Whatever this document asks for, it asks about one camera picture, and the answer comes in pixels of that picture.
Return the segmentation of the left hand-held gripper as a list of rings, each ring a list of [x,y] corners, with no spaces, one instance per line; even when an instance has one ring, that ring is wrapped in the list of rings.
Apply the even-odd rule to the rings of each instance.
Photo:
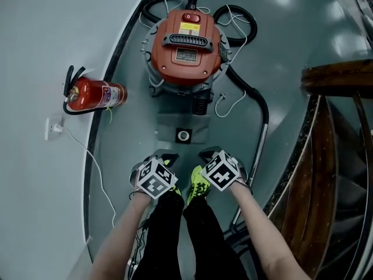
[[[156,200],[178,181],[175,167],[179,154],[159,149],[142,162],[134,165],[129,183],[135,190],[141,190]]]

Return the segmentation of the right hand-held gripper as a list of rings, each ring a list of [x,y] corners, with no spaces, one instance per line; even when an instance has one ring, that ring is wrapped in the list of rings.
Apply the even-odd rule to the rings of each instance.
[[[242,162],[219,146],[206,148],[198,156],[205,163],[201,176],[219,191],[224,191],[236,181],[246,185],[248,173]]]

